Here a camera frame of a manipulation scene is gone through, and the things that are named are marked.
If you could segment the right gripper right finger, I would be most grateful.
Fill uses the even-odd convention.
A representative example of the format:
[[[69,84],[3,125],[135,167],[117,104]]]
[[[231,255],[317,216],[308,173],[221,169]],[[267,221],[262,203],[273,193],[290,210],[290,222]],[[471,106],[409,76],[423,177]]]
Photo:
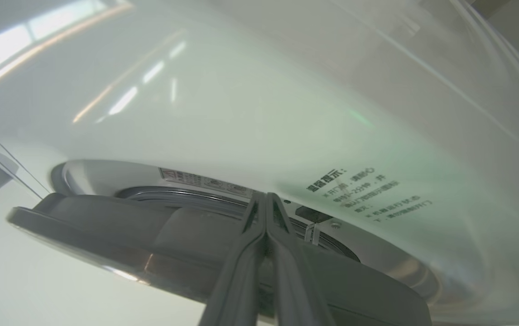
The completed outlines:
[[[266,194],[266,233],[273,252],[278,326],[336,326],[282,200]]]

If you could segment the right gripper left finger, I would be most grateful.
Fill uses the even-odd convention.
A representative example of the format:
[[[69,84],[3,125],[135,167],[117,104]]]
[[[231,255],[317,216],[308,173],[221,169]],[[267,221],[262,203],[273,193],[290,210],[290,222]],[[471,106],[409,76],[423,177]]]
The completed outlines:
[[[252,196],[199,326],[257,326],[258,275],[265,256],[266,197],[265,193]]]

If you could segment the dark grey round glass door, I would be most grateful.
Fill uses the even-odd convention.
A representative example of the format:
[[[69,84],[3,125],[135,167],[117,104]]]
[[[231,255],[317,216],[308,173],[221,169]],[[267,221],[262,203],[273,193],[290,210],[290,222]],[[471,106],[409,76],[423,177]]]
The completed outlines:
[[[8,222],[88,264],[206,306],[249,203],[196,194],[191,203],[181,197],[150,206],[53,193],[34,208],[14,208]],[[336,326],[432,326],[415,291],[359,260],[300,240],[293,229]],[[257,322],[270,317],[278,326],[272,254],[266,232]]]

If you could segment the white front-load washing machine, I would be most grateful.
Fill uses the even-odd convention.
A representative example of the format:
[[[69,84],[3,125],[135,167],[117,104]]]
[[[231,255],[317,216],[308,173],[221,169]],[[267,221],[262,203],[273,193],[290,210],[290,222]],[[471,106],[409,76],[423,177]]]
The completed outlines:
[[[53,193],[274,193],[432,326],[519,326],[519,51],[467,0],[0,0],[0,324],[199,324],[9,224]]]

